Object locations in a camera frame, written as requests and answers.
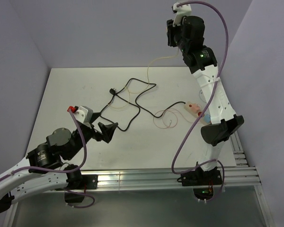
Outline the pink charger plug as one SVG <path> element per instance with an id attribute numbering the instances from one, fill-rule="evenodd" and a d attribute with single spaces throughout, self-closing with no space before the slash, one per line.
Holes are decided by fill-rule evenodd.
<path id="1" fill-rule="evenodd" d="M 200 111 L 200 107 L 198 104 L 189 104 L 189 110 L 191 110 L 193 113 L 197 114 Z"/>

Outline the blue charger plug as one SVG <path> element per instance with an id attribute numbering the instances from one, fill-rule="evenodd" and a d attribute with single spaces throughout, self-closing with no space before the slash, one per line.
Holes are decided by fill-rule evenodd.
<path id="1" fill-rule="evenodd" d="M 203 121 L 204 121 L 206 124 L 210 124 L 210 123 L 211 123 L 211 117 L 210 117 L 210 115 L 206 113 L 206 114 L 203 116 Z"/>

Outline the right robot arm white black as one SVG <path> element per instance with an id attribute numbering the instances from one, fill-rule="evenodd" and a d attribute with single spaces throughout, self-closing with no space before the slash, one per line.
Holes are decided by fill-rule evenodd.
<path id="1" fill-rule="evenodd" d="M 197 16 L 182 16 L 167 21 L 168 46 L 178 47 L 183 61 L 199 84 L 206 100 L 205 111 L 209 111 L 210 124 L 201 128 L 201 136 L 207 144 L 206 152 L 198 161 L 201 168 L 195 173 L 196 181 L 206 184 L 212 178 L 211 170 L 224 143 L 244 123 L 244 118 L 232 108 L 213 50 L 204 45 L 205 25 Z"/>

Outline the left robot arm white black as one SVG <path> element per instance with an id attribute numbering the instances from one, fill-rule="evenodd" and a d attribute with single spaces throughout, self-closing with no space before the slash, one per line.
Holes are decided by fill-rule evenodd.
<path id="1" fill-rule="evenodd" d="M 80 169 L 83 165 L 68 164 L 61 169 L 63 161 L 70 161 L 83 150 L 85 162 L 87 142 L 94 139 L 109 143 L 118 123 L 104 125 L 100 122 L 100 130 L 97 131 L 92 122 L 99 117 L 98 113 L 93 114 L 90 121 L 79 120 L 73 113 L 71 117 L 77 127 L 75 131 L 56 129 L 46 137 L 44 143 L 0 175 L 0 213 L 30 195 L 56 189 L 69 191 L 81 187 L 83 176 Z"/>

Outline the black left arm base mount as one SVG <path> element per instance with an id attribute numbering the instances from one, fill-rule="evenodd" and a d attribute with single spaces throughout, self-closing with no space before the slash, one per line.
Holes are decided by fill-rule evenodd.
<path id="1" fill-rule="evenodd" d="M 86 193 L 88 190 L 95 190 L 98 187 L 98 175 L 83 175 L 83 179 L 76 190 L 81 190 Z M 65 192 L 64 200 L 66 203 L 73 204 L 75 206 L 81 204 L 84 200 L 83 195 L 76 195 L 73 193 Z"/>

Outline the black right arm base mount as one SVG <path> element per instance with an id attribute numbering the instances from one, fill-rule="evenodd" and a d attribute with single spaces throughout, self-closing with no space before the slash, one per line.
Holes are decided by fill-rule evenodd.
<path id="1" fill-rule="evenodd" d="M 203 171 L 202 168 L 198 168 L 195 171 L 182 174 L 177 182 L 184 187 L 200 186 L 201 188 L 193 188 L 193 192 L 198 201 L 204 202 L 214 197 L 214 186 L 224 183 L 221 172 L 217 168 L 210 171 Z"/>

